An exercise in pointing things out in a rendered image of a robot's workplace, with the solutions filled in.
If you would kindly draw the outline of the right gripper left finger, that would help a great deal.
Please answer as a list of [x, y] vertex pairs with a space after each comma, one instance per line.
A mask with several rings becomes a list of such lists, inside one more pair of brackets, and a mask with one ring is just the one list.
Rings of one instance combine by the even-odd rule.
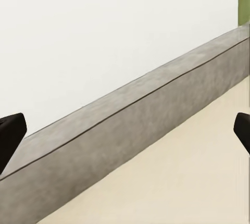
[[23, 113], [0, 118], [0, 175], [27, 132]]

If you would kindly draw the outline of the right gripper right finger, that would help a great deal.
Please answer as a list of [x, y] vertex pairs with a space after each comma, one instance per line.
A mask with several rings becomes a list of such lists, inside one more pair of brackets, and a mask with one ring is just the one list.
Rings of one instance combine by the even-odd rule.
[[250, 154], [250, 115], [241, 112], [238, 113], [233, 131]]

